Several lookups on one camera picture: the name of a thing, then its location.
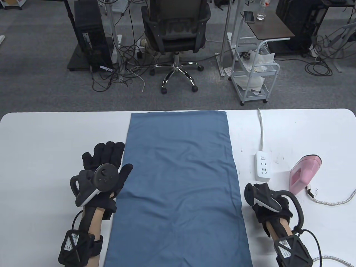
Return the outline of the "person's right hand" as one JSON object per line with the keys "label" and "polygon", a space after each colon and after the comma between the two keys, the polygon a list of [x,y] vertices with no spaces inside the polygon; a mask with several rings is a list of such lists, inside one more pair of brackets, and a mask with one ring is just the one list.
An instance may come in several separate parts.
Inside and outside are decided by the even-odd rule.
{"label": "person's right hand", "polygon": [[293,214],[286,198],[292,193],[287,190],[273,191],[267,183],[252,185],[250,192],[253,211],[266,234],[273,239],[293,235],[289,226]]}

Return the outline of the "person's left hand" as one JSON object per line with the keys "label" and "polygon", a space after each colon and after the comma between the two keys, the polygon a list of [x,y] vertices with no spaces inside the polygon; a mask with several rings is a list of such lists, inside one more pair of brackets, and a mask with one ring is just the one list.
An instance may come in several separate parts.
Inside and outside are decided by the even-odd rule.
{"label": "person's left hand", "polygon": [[123,189],[124,183],[133,169],[132,164],[126,164],[120,171],[118,171],[121,166],[124,149],[124,143],[108,141],[105,144],[97,144],[93,150],[94,155],[91,155],[89,152],[82,155],[85,171],[95,172],[102,164],[112,164],[116,167],[116,172],[119,176],[118,182],[111,190],[96,194],[90,201],[88,201],[88,203],[86,203],[86,206],[104,209],[103,220],[109,220],[112,214],[116,212],[117,207],[114,198],[117,197],[119,192]]}

